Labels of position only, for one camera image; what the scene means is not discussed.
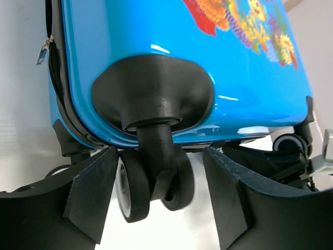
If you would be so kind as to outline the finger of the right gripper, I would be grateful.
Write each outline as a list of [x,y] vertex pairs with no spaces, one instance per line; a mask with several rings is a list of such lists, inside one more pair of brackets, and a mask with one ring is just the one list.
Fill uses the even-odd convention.
[[312,189],[307,173],[310,161],[299,149],[296,151],[262,151],[237,146],[224,146],[223,153],[234,162],[284,185],[303,190]]

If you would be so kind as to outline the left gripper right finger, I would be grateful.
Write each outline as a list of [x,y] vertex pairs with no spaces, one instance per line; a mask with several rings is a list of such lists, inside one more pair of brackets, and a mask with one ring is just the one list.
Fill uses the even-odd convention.
[[278,183],[213,147],[203,163],[220,249],[332,249],[332,190]]

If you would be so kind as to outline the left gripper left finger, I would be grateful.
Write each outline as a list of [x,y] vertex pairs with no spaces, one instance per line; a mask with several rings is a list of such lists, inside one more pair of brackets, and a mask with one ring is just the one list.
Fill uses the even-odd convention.
[[1,192],[1,249],[94,249],[118,164],[108,147],[38,182]]

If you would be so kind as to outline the blue child suitcase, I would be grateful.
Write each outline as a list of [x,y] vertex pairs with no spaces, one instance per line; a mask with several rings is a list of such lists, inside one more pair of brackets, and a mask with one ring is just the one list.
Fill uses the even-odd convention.
[[64,156],[120,151],[127,222],[188,206],[186,155],[300,150],[313,97],[283,1],[46,1],[52,126]]

